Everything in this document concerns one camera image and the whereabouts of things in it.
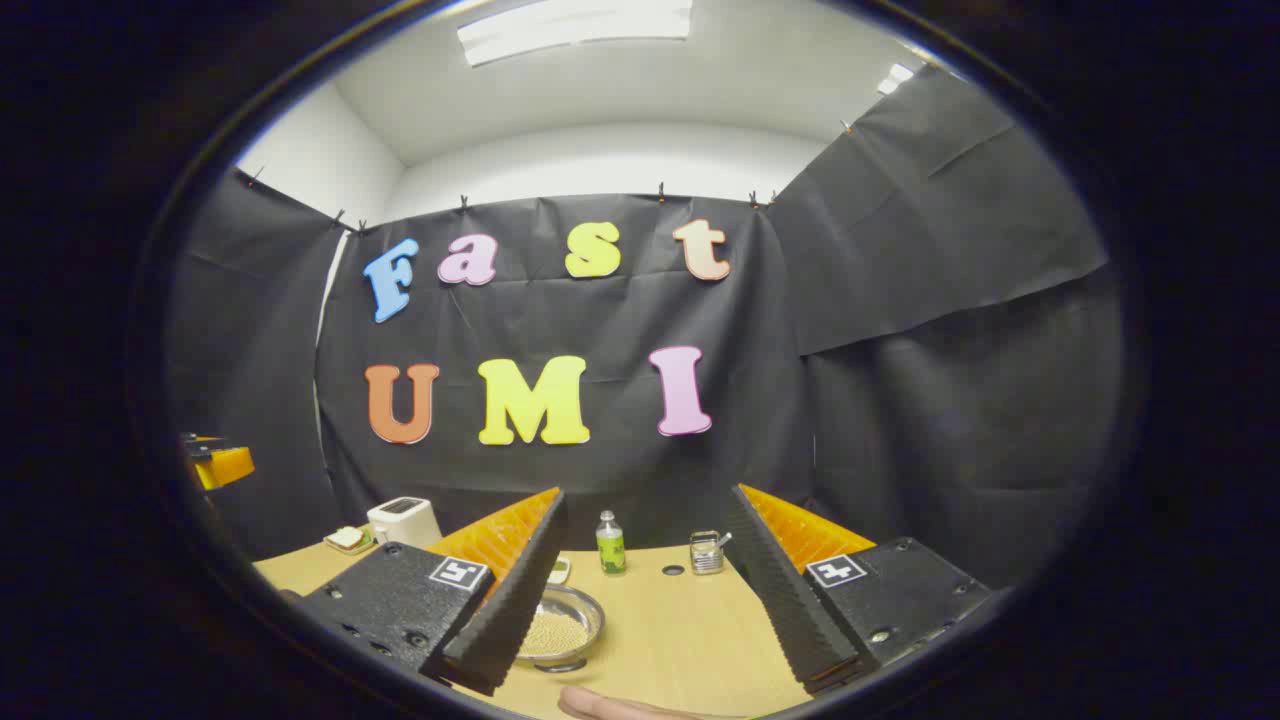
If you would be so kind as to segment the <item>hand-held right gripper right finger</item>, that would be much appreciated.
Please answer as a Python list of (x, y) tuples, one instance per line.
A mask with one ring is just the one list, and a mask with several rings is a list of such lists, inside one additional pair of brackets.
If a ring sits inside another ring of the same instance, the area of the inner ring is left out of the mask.
[(877, 544), (750, 486), (733, 488), (726, 525), (731, 562), (812, 696), (923, 650), (993, 594), (918, 539)]

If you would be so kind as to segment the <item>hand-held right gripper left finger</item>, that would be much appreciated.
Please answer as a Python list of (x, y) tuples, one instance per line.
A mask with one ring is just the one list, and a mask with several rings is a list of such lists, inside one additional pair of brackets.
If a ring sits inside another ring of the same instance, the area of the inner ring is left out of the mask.
[(388, 541), (297, 606), (353, 650), (490, 696), (532, 624), (567, 516), (553, 487), (426, 550)]

